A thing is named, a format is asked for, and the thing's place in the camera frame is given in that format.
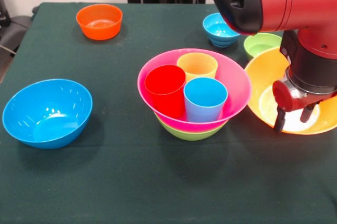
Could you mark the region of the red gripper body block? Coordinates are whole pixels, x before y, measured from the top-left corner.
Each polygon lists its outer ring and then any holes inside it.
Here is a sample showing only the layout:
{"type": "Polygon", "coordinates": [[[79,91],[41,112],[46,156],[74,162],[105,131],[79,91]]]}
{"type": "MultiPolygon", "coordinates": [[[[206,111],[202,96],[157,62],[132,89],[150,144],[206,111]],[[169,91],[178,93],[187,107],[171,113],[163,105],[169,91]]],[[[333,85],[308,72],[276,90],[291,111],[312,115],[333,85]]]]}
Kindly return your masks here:
{"type": "Polygon", "coordinates": [[[327,94],[307,92],[290,80],[277,80],[272,85],[272,91],[278,106],[285,112],[303,109],[308,105],[328,98],[327,94]]]}

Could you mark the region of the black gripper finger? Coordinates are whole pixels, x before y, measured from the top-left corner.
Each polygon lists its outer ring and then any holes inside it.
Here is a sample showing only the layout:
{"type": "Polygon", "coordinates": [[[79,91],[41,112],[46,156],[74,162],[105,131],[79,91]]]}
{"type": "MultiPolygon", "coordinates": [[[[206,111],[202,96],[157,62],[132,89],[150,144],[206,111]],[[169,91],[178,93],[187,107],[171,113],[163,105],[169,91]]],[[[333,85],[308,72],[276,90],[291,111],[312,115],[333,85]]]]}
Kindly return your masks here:
{"type": "Polygon", "coordinates": [[[276,110],[277,110],[277,117],[275,120],[273,130],[277,133],[280,133],[285,125],[286,112],[280,106],[277,106],[276,110]]]}
{"type": "Polygon", "coordinates": [[[307,105],[306,107],[304,107],[301,117],[300,117],[300,121],[302,123],[307,123],[307,121],[309,120],[314,108],[316,106],[316,103],[312,103],[307,105]]]}

